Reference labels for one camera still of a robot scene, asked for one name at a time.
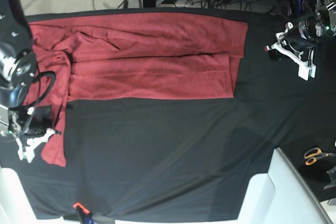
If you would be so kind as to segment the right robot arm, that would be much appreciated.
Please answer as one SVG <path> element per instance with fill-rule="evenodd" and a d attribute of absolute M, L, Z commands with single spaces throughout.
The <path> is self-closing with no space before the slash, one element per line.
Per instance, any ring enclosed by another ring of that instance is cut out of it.
<path fill-rule="evenodd" d="M 37 105 L 55 84 L 53 71 L 40 72 L 33 37 L 20 0 L 1 0 L 1 135 L 12 136 L 19 159 L 31 163 L 35 149 L 59 131 L 34 119 Z"/>

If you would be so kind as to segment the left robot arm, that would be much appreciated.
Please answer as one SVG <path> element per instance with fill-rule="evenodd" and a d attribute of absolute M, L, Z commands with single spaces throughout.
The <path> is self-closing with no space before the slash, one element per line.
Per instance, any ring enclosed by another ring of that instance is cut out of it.
<path fill-rule="evenodd" d="M 265 47 L 272 60 L 284 56 L 298 65 L 298 76 L 309 80 L 316 75 L 313 63 L 318 43 L 335 37 L 334 0 L 293 0 L 290 15 L 283 13 L 280 0 L 274 0 L 280 16 L 286 20 L 285 29 L 276 33 L 276 41 Z"/>

